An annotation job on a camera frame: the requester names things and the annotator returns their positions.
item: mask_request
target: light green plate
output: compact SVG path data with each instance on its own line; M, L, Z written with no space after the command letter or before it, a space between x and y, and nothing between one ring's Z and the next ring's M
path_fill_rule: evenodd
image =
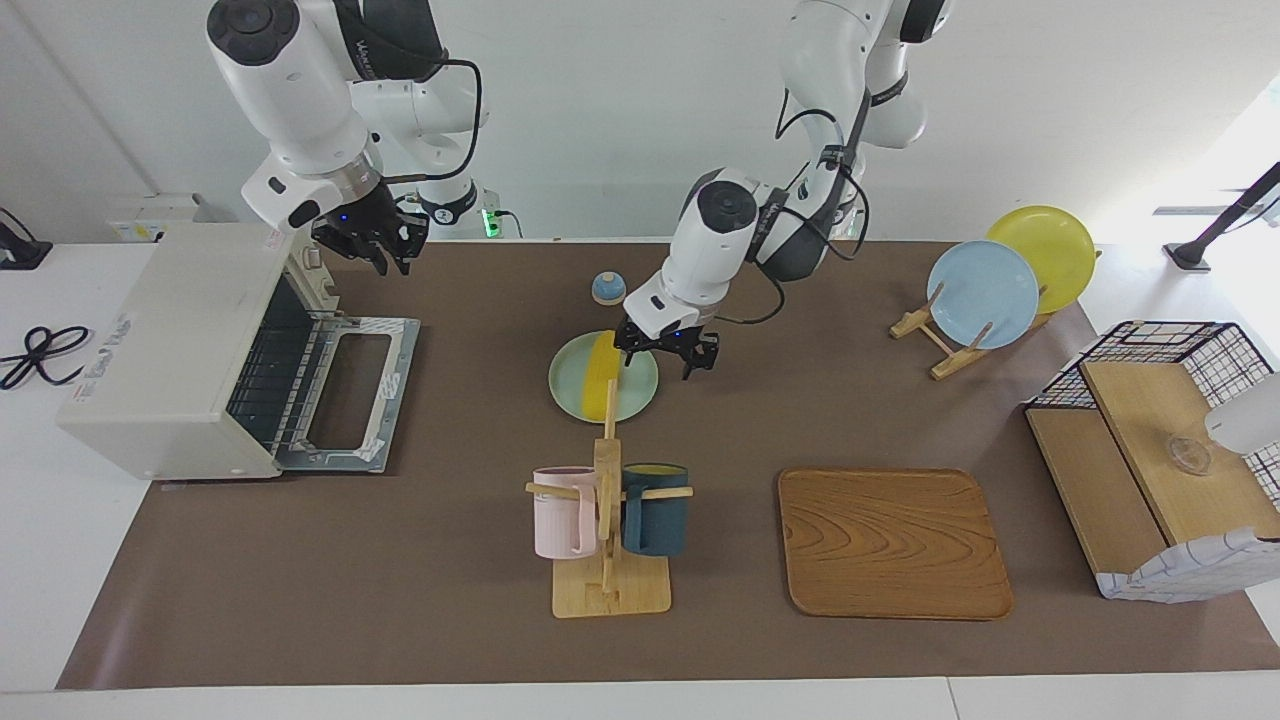
M586 364L591 359L591 347L603 331L577 336L559 348L547 372L547 384L552 397L561 410L586 423L596 425L603 420L588 420L582 415L582 380L586 378ZM631 365L622 366L618 374L618 420L626 420L645 409L653 395L658 392L658 363L649 352L636 352Z

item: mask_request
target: mug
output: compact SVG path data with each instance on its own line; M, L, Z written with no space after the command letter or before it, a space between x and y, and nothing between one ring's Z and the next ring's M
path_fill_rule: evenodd
M635 555L672 556L685 550L689 498L640 500L652 488L689 484L689 469L668 462L640 462L622 468L622 547Z
M543 468L534 470L541 486L573 488L577 500L534 495L534 552L550 560L576 560L595 555L595 470Z

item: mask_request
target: wooden plate stand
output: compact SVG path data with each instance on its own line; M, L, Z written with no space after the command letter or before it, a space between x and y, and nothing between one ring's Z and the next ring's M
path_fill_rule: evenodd
M916 310L904 314L902 319L888 329L888 334L892 336L893 340L899 340L914 331L920 331L924 333L924 337L933 341L933 345L937 345L942 352L946 354L946 357L941 363L929 369L929 375L936 380L945 379L960 369L968 368L969 365L973 365L978 360L986 357L991 351L978 350L978 343L980 343L983 338L987 337L987 333L991 332L991 328L995 327L995 323L987 323L978 333L978 337L973 338L973 342L960 350L954 350L947 341L942 340L942 336L933 332L933 328L929 327L929 323L933 322L933 304L937 302L938 296L942 295L942 288L945 286L946 283L938 283L938 287L933 288L933 293L929 296L928 302ZM1036 319L1032 320L1032 327L1027 332L1041 328L1052 316L1052 313L1036 315Z

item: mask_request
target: black stand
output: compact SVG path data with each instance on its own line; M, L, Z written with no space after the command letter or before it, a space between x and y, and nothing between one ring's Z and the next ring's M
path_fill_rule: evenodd
M1258 178L1258 182L1251 184L1230 208L1222 210L1222 214L1210 227L1204 228L1204 232L1199 237L1181 245L1166 245L1165 254L1169 255L1175 265L1184 270L1207 273L1210 266L1204 261L1204 249L1235 224L1236 220L1243 218L1249 211L1249 208L1253 208L1258 200L1262 200L1277 184L1280 184L1280 163L1271 165L1271 169L1263 173Z
M22 240L4 224L0 224L0 270L35 270L52 250L52 242ZM5 258L9 251L13 259Z

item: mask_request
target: plate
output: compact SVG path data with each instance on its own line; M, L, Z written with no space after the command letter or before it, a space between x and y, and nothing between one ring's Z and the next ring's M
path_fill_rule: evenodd
M1037 313L1055 313L1084 292L1093 278L1097 251L1084 223L1048 205L1019 208L996 220L987 237L1027 260L1044 288Z
M974 240L947 250L933 264L925 297L943 283L933 319L951 340L968 346L987 323L995 323L978 350L995 350L1023 337L1036 319L1039 286L1036 273L1011 247Z
M582 415L582 379L591 359L591 346L602 332L586 333L566 342L552 359L552 366L547 372L547 384L552 389L556 405L579 420L595 425L604 423L588 420ZM623 365L618 373L618 421L644 410L655 392L658 392L658 363L649 352L636 352L631 357L631 365Z

